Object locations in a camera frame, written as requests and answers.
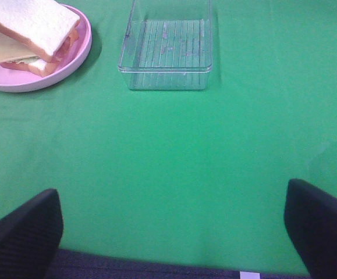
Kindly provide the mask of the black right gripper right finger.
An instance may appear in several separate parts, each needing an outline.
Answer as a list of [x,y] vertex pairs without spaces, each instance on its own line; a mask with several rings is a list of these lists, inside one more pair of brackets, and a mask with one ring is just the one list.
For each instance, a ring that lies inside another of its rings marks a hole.
[[283,219],[311,278],[337,278],[337,198],[293,178],[288,182]]

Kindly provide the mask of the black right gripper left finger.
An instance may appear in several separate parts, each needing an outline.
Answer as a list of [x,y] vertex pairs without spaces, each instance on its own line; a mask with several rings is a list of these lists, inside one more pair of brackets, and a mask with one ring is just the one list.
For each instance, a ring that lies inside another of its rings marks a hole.
[[46,189],[0,219],[0,278],[44,278],[63,235],[56,189]]

